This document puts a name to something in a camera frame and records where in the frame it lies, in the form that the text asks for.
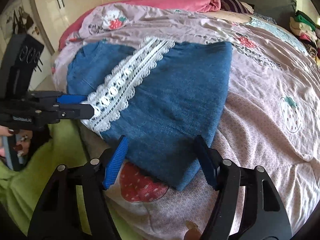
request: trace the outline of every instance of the silver rivet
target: silver rivet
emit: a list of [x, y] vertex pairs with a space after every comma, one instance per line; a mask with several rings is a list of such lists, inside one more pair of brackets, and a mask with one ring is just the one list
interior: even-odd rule
[[232, 164], [231, 160], [228, 160], [228, 159], [224, 159], [222, 163], [226, 166], [230, 166]]
[[264, 168], [262, 166], [257, 166], [257, 171], [264, 172]]
[[92, 165], [97, 165], [99, 162], [100, 162], [100, 160], [97, 159], [97, 158], [92, 159], [92, 160], [90, 161], [90, 163], [91, 163]]
[[63, 164], [61, 164], [61, 165], [58, 166], [57, 170], [58, 171], [64, 171], [65, 168], [66, 167]]

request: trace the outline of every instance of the stack of clothes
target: stack of clothes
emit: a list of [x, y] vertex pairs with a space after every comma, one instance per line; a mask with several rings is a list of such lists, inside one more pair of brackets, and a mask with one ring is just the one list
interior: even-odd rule
[[320, 26], [305, 13], [297, 11], [295, 18], [290, 17], [290, 29], [306, 47], [309, 55], [320, 65]]

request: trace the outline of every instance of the pink blanket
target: pink blanket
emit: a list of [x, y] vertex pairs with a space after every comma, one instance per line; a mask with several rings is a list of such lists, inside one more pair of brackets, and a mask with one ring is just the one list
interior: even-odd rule
[[[219, 11], [221, 8], [220, 0], [122, 0], [120, 2], [130, 5], [151, 6], [159, 9], [181, 9], [191, 12], [215, 12]], [[81, 15], [65, 30], [59, 40], [59, 51], [66, 46], [66, 40], [69, 35], [80, 30], [83, 20], [93, 11], [93, 9]]]

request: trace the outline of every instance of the hand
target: hand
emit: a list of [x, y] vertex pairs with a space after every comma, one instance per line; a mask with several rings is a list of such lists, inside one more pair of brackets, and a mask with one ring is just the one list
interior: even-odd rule
[[[14, 150], [18, 152], [19, 156], [28, 154], [30, 147], [30, 140], [32, 138], [32, 131], [27, 130], [8, 130], [7, 127], [0, 126], [0, 136], [12, 136], [15, 134], [21, 135], [22, 139], [17, 142]], [[2, 142], [0, 141], [0, 156], [5, 157], [4, 148], [2, 147]]]
[[186, 221], [186, 226], [189, 230], [185, 234], [183, 240], [199, 240], [201, 232], [198, 226], [192, 221]]

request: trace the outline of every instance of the scalloped lace edge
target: scalloped lace edge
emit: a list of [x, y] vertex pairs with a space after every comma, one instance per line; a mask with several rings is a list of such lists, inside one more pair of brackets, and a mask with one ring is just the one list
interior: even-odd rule
[[81, 122], [99, 135], [100, 132], [109, 130], [110, 123], [118, 120], [120, 112], [129, 106], [128, 101], [135, 94], [134, 88], [142, 83], [143, 78], [150, 74], [151, 69], [156, 68], [157, 62], [174, 46], [175, 42], [172, 40], [146, 37], [140, 44], [140, 49], [122, 60], [105, 77], [105, 82], [96, 92], [82, 102], [93, 106], [94, 116]]

